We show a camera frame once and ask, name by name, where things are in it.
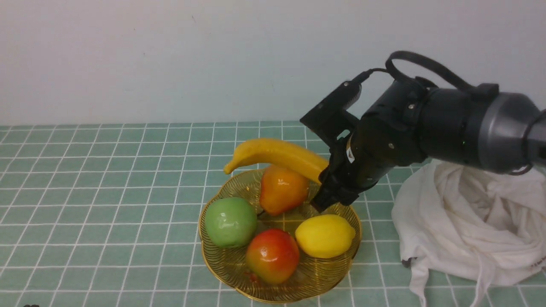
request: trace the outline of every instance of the banana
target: banana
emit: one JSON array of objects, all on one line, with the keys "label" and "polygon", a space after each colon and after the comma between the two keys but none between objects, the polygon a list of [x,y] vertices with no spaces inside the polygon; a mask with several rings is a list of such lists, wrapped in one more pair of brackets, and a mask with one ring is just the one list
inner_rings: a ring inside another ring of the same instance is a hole
[{"label": "banana", "polygon": [[296,144],[270,138],[245,141],[235,148],[232,160],[225,165],[224,173],[257,163],[285,167],[318,184],[319,174],[328,167],[328,160]]}]

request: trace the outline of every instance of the lemon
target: lemon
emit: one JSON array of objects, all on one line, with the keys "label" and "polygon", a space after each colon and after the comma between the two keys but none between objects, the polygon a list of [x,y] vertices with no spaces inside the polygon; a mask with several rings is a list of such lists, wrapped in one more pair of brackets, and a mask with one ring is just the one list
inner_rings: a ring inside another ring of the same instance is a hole
[{"label": "lemon", "polygon": [[305,220],[295,232],[304,253],[314,258],[333,258],[346,252],[357,232],[343,217],[325,214]]}]

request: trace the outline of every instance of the gold wire basket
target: gold wire basket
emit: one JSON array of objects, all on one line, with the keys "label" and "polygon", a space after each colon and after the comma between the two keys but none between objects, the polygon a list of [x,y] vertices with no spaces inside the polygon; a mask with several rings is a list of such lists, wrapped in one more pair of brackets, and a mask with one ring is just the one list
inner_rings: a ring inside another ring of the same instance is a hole
[{"label": "gold wire basket", "polygon": [[[357,254],[362,239],[360,220],[351,206],[336,204],[327,209],[325,214],[337,214],[346,219],[356,230],[351,247],[344,254],[330,259],[318,259],[300,251],[300,263],[296,272],[285,283],[269,286],[263,282],[252,282],[245,263],[246,247],[223,249],[212,243],[205,229],[205,213],[209,205],[221,198],[241,197],[252,204],[256,213],[262,212],[259,205],[260,181],[263,170],[250,170],[229,179],[219,193],[205,206],[199,217],[199,236],[203,259],[210,272],[221,282],[237,290],[244,296],[265,303],[292,303],[302,299],[324,294],[339,284],[348,273],[352,260]],[[294,236],[299,224],[310,217],[317,216],[309,201],[318,191],[318,185],[311,184],[306,202],[284,213],[271,217],[267,214],[258,218],[256,234],[268,228],[281,228]]]}]

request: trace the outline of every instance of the white towel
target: white towel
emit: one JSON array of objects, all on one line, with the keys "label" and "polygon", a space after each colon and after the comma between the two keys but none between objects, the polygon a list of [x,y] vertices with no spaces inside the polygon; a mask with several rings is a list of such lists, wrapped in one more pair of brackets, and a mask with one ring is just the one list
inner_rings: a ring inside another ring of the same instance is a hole
[{"label": "white towel", "polygon": [[475,307],[491,284],[546,265],[546,178],[534,169],[497,175],[433,160],[404,182],[392,216],[422,307],[429,269],[476,280]]}]

